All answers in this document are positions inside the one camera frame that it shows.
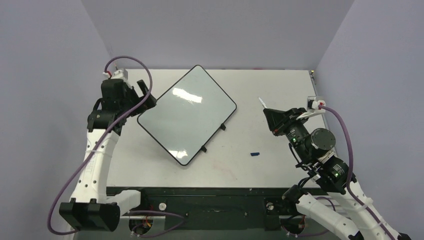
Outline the white marker pen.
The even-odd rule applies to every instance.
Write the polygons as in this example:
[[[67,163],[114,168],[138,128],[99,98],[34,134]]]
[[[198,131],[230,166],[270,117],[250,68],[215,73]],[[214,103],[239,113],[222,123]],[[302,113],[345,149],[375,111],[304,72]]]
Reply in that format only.
[[[259,100],[259,102],[261,103],[262,107],[263,107],[264,109],[267,109],[267,105],[266,105],[266,103],[263,101],[263,99],[262,99],[261,97],[258,97],[258,100]]]

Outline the black framed whiteboard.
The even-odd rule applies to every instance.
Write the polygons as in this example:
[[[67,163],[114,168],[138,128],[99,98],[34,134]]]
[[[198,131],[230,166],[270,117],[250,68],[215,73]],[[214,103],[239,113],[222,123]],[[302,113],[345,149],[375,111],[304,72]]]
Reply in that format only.
[[[195,65],[137,117],[141,126],[177,163],[187,166],[237,110],[235,101],[201,66]]]

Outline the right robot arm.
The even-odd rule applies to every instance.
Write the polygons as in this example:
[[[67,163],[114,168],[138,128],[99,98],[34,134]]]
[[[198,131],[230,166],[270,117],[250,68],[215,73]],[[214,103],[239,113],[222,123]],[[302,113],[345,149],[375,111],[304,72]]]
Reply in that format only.
[[[305,122],[314,114],[329,111],[339,120],[348,148],[348,162],[333,151],[336,138],[326,128],[309,132]],[[346,212],[346,216],[321,203],[303,184],[293,185],[282,195],[282,207],[289,213],[307,216],[341,240],[408,240],[406,233],[391,227],[367,197],[353,173],[354,159],[350,136],[341,116],[332,108],[319,105],[310,109],[292,108],[286,111],[264,108],[269,130],[274,136],[286,136],[292,153],[297,154],[296,167],[303,169]]]

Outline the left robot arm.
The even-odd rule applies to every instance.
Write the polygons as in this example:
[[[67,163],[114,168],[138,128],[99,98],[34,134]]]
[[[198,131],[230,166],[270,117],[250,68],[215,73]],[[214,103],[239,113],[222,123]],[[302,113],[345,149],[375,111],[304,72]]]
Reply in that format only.
[[[59,206],[60,216],[75,231],[113,232],[121,216],[133,211],[143,215],[149,201],[140,190],[123,190],[107,196],[107,179],[114,149],[127,119],[143,114],[156,106],[143,80],[137,81],[143,95],[139,96],[126,80],[106,79],[101,83],[99,98],[87,118],[85,159],[78,168],[75,189],[68,202]]]

